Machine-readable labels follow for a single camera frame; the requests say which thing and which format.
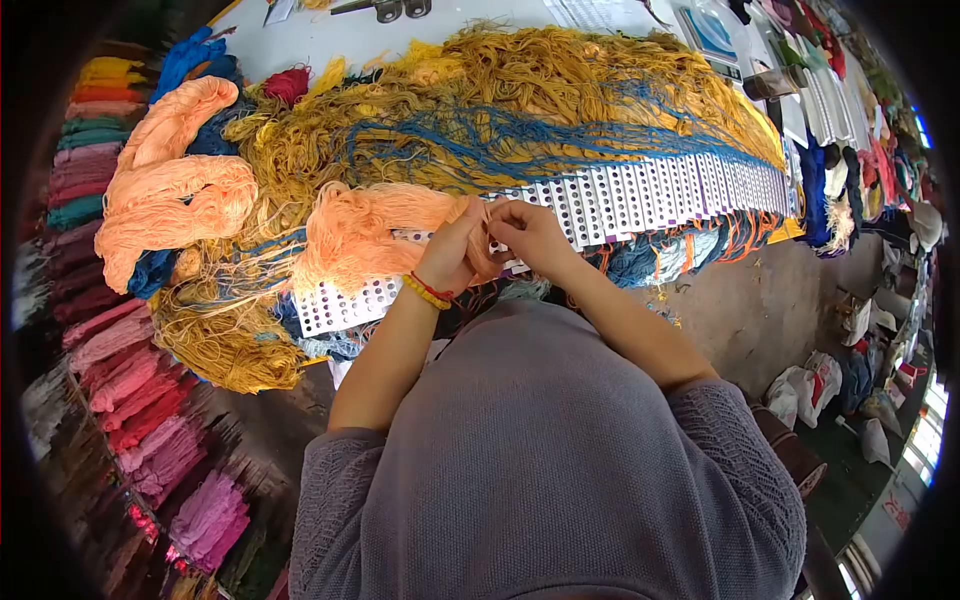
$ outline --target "gray sweater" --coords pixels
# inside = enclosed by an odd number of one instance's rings
[[[789,597],[804,507],[740,391],[670,397],[582,318],[499,303],[385,439],[306,449],[290,597]]]

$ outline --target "white perforated board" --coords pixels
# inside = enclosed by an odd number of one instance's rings
[[[546,206],[557,217],[570,246],[590,246],[630,239],[648,230],[673,228],[691,219],[758,209],[794,214],[788,205],[783,173],[742,165],[713,155],[657,158],[639,164],[592,167],[539,180],[503,195]],[[394,237],[426,243],[428,231],[395,231]],[[507,250],[499,244],[492,252]],[[504,265],[501,276],[529,271],[520,260]],[[383,317],[401,285],[399,276],[367,283],[355,298],[344,298],[321,283],[312,294],[296,297],[303,337],[339,331]]]

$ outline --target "concrete floor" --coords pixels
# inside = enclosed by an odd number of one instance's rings
[[[790,365],[801,365],[815,348],[830,351],[837,286],[869,297],[879,279],[880,239],[868,235],[853,251],[821,260],[802,244],[780,242],[733,264],[713,264],[696,276],[637,290],[644,303],[680,318],[720,376],[747,396],[761,397]],[[299,493],[303,449],[325,430],[333,398],[326,364],[307,368],[292,391],[243,396],[211,390],[214,414],[242,422],[240,453],[271,472],[281,487]]]
[[[830,260],[788,240],[636,293],[679,317],[721,377],[761,397],[784,369],[802,365],[814,349],[828,350],[822,344],[835,339],[829,330],[837,286],[868,298],[879,283],[881,257],[876,235]]]

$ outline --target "green yarn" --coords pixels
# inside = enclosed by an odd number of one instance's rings
[[[60,127],[60,133],[68,135],[70,133],[98,129],[125,131],[128,130],[129,127],[127,126],[127,122],[119,117],[103,116],[93,119],[76,117],[63,123],[63,126]]]
[[[59,231],[78,228],[104,215],[104,197],[101,194],[82,196],[47,213],[47,227]]]
[[[86,130],[83,132],[70,133],[62,137],[60,141],[57,142],[57,150],[78,148],[80,146],[89,146],[103,142],[125,142],[128,137],[130,137],[130,132],[119,132],[118,130],[105,128]]]

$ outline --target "red string bracelet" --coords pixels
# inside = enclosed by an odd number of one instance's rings
[[[410,277],[412,277],[417,281],[417,283],[422,285],[423,289],[429,292],[431,295],[433,295],[434,298],[439,298],[440,300],[446,300],[447,302],[453,302],[453,292],[438,292],[437,290],[433,289],[426,283],[423,283],[423,279],[420,279],[419,277],[417,277],[417,274],[414,273],[413,271],[410,272]]]

